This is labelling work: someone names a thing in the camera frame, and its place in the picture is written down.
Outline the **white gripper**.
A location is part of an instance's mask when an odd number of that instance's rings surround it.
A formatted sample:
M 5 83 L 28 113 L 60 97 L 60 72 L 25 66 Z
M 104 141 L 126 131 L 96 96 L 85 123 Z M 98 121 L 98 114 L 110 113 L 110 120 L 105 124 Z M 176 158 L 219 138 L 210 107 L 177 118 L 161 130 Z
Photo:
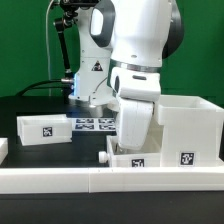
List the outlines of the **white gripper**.
M 140 150 L 145 142 L 153 114 L 153 103 L 121 98 L 116 119 L 118 145 Z

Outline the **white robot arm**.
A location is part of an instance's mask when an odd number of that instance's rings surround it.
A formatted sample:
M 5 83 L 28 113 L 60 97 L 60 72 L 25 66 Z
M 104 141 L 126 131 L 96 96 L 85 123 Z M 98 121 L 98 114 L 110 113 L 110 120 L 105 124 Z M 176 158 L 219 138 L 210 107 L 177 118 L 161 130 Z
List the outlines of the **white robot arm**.
M 143 146 L 161 94 L 162 60 L 181 44 L 184 29 L 176 0 L 100 0 L 75 19 L 80 68 L 71 98 L 118 112 L 118 145 Z

